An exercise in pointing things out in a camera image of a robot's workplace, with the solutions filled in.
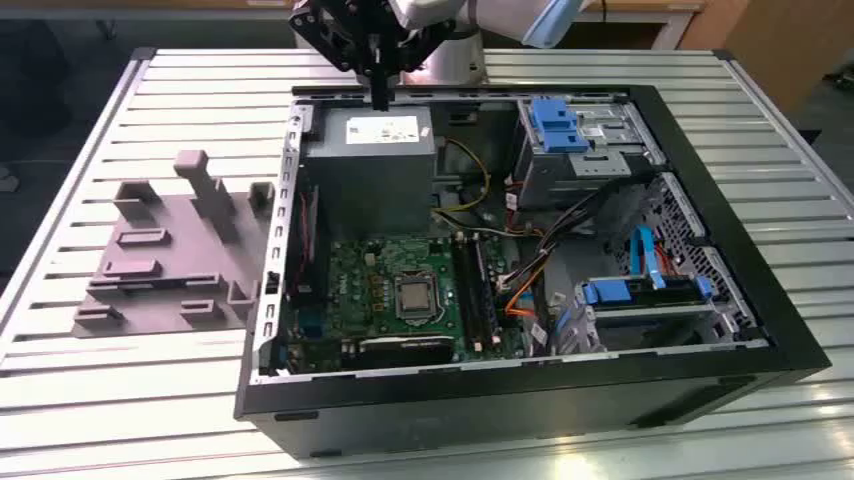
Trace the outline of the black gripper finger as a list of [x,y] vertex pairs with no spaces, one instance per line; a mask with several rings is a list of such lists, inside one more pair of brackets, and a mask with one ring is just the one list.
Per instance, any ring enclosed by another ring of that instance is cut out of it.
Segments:
[[379,67],[375,62],[376,43],[345,42],[336,46],[324,38],[320,28],[328,16],[317,8],[319,1],[296,1],[288,18],[293,32],[324,56],[332,66],[341,72],[352,71],[357,80],[368,88],[371,105],[379,110]]
[[402,38],[403,30],[388,30],[379,34],[379,110],[387,111],[394,99],[396,77],[402,72],[412,72],[444,41],[443,28],[423,28],[410,31]]

